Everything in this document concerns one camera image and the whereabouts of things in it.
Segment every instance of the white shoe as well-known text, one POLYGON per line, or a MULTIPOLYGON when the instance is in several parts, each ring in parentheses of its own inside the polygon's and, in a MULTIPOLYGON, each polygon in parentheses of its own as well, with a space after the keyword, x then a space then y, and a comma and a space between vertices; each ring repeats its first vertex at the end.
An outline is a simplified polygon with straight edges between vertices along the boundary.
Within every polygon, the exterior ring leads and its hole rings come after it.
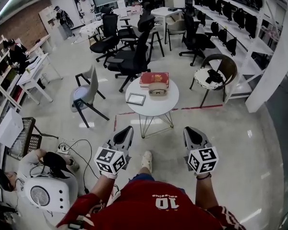
POLYGON ((146 151, 142 158, 142 167, 149 169, 150 173, 153 172, 153 155, 151 151, 146 151))

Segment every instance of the sitting person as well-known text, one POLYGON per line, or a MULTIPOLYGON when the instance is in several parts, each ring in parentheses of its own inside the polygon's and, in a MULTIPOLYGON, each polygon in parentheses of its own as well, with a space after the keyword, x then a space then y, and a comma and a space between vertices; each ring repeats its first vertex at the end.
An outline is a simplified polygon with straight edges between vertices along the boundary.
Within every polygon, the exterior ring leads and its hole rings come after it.
POLYGON ((79 169, 79 164, 71 156, 60 156, 54 152, 46 152, 42 149, 31 151, 19 162, 18 172, 3 172, 0 170, 0 187, 5 191, 17 191, 21 197, 25 197, 24 184, 26 180, 40 174, 48 174, 58 180, 66 180, 75 184, 70 190, 78 190, 78 183, 73 172, 79 169))

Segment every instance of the white chair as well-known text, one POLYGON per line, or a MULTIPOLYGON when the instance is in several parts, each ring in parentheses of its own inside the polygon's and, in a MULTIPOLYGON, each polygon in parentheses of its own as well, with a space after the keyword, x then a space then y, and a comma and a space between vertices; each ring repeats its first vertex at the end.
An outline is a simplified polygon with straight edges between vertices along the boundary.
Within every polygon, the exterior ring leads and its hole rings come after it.
POLYGON ((167 43, 167 34, 169 42, 169 50, 172 51, 170 35, 181 35, 186 33, 186 26, 184 20, 178 20, 173 24, 167 24, 167 33, 165 34, 165 44, 167 43))
POLYGON ((109 120, 105 115, 93 107, 93 102, 95 99, 96 93, 98 93, 103 99, 105 97, 98 91, 98 79, 96 74, 96 69, 94 66, 91 66, 91 69, 87 72, 80 73, 75 76, 78 84, 78 88, 74 89, 70 97, 71 111, 73 113, 78 112, 83 119, 86 127, 89 128, 89 125, 82 113, 82 110, 89 107, 94 112, 102 116, 105 120, 109 120), (88 84, 81 85, 79 77, 82 77, 88 84))

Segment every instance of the floor marking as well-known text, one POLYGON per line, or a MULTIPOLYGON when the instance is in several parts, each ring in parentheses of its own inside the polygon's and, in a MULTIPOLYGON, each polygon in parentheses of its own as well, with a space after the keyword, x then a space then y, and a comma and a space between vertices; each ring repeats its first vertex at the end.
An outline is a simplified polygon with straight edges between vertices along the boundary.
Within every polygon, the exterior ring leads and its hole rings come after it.
MULTIPOLYGON (((219 104, 219 105, 206 105, 206 106, 202 106, 202 108, 200 108, 199 106, 183 107, 183 108, 181 108, 181 109, 179 109, 179 108, 173 108, 172 111, 177 111, 177 110, 194 110, 194 109, 221 107, 221 106, 223 106, 223 104, 219 104)), ((117 115, 128 115, 128 114, 135 114, 135 112, 119 113, 119 114, 117 114, 117 115)), ((115 120, 114 120, 114 131, 116 131, 117 115, 115 115, 115 120)))

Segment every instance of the chair with white seat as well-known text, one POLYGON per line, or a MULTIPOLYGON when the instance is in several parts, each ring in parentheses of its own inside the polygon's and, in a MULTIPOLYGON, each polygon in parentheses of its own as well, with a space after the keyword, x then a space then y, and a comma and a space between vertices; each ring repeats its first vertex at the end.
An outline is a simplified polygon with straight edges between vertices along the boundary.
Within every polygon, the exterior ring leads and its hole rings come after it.
POLYGON ((165 34, 165 44, 167 43, 167 34, 168 34, 168 42, 169 42, 170 51, 172 51, 170 35, 182 34, 183 35, 182 40, 183 40, 185 33, 186 33, 186 26, 185 26, 184 20, 178 20, 173 24, 167 24, 167 31, 165 34))
POLYGON ((102 116, 105 120, 109 120, 105 115, 103 115, 100 111, 95 109, 93 107, 93 102, 95 99, 96 93, 98 93, 103 99, 105 97, 103 94, 101 94, 98 91, 98 79, 97 79, 97 74, 96 74, 96 68, 94 66, 91 66, 91 69, 87 72, 80 73, 75 76, 77 83, 78 83, 78 88, 74 89, 71 93, 70 97, 70 105, 71 105, 71 111, 73 113, 78 112, 83 119, 86 127, 89 128, 89 125, 82 113, 82 110, 89 107, 92 109, 94 112, 102 116), (79 78, 82 77, 88 84, 86 85, 81 85, 79 78))
POLYGON ((225 101, 225 87, 226 85, 230 84, 237 75, 237 65, 233 61, 232 58, 222 55, 222 54, 213 54, 206 57, 201 65, 201 68, 199 68, 194 73, 193 81, 190 87, 190 90, 192 89, 192 86, 194 84, 194 81, 202 86, 203 88, 207 89, 206 94, 204 96, 204 99, 200 105, 200 108, 202 108, 204 101, 208 95, 208 92, 210 90, 221 90, 223 89, 223 102, 225 101), (207 83, 206 80, 209 77, 209 73, 207 68, 205 68, 206 65, 209 64, 212 60, 221 60, 221 63, 219 67, 217 68, 216 72, 220 72, 223 80, 222 83, 207 83))

